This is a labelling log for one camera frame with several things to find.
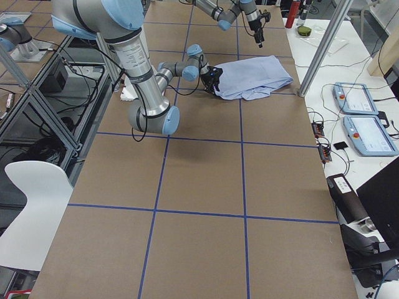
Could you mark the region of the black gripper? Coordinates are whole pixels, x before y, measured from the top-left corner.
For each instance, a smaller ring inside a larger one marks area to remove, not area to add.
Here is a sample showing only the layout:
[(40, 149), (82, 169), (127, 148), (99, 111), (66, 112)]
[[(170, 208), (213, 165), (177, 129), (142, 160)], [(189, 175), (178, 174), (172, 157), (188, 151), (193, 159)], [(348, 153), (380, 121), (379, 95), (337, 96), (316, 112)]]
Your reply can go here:
[(257, 45), (259, 48), (262, 48), (262, 43), (264, 42), (264, 34), (263, 34), (263, 26), (262, 19), (264, 19), (264, 23), (266, 24), (271, 20), (271, 13), (266, 9), (261, 10), (253, 10), (248, 12), (248, 24), (250, 30), (253, 31), (253, 37), (255, 42), (258, 42)]
[(215, 95), (219, 92), (220, 76), (223, 74), (222, 68), (215, 66), (206, 66), (205, 73), (200, 75), (204, 85), (205, 92), (213, 92)]

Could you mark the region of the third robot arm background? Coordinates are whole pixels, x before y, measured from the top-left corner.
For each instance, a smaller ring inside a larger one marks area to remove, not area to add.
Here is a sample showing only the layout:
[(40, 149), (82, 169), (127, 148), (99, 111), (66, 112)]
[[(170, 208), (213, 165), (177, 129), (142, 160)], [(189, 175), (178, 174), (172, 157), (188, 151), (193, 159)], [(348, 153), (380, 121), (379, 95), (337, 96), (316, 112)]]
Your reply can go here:
[(34, 39), (18, 18), (1, 23), (1, 46), (16, 62), (40, 62), (52, 44)]

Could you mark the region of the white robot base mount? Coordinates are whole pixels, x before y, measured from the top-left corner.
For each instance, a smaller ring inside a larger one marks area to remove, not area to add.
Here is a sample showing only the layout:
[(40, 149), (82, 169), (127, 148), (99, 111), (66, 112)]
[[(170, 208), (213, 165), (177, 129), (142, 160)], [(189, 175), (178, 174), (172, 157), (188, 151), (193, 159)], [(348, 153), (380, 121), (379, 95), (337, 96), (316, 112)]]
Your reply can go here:
[(136, 98), (138, 98), (138, 96), (132, 83), (130, 82), (130, 79), (128, 77), (125, 77), (123, 80), (123, 89), (120, 99), (125, 102), (130, 102)]

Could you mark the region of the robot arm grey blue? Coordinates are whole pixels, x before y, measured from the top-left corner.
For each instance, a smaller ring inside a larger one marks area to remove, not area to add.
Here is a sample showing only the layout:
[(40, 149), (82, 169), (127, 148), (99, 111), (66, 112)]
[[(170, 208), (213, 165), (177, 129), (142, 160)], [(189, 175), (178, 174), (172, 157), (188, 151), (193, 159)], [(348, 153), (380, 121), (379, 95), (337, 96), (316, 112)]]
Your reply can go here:
[(263, 47), (263, 28), (271, 20), (271, 13), (258, 9), (255, 1), (230, 1), (227, 9), (222, 8), (218, 1), (179, 1), (181, 4), (196, 6), (218, 23), (223, 31), (228, 30), (233, 22), (241, 16), (246, 33), (253, 37), (259, 48)]
[(144, 23), (141, 1), (53, 1), (52, 23), (56, 30), (80, 39), (102, 36), (120, 60), (137, 98), (128, 110), (132, 128), (141, 132), (172, 135), (180, 122), (178, 107), (163, 95), (174, 77), (203, 80), (206, 90), (218, 90), (222, 69), (210, 66), (202, 48), (188, 48), (185, 62), (164, 62), (154, 71), (147, 44), (140, 38)]

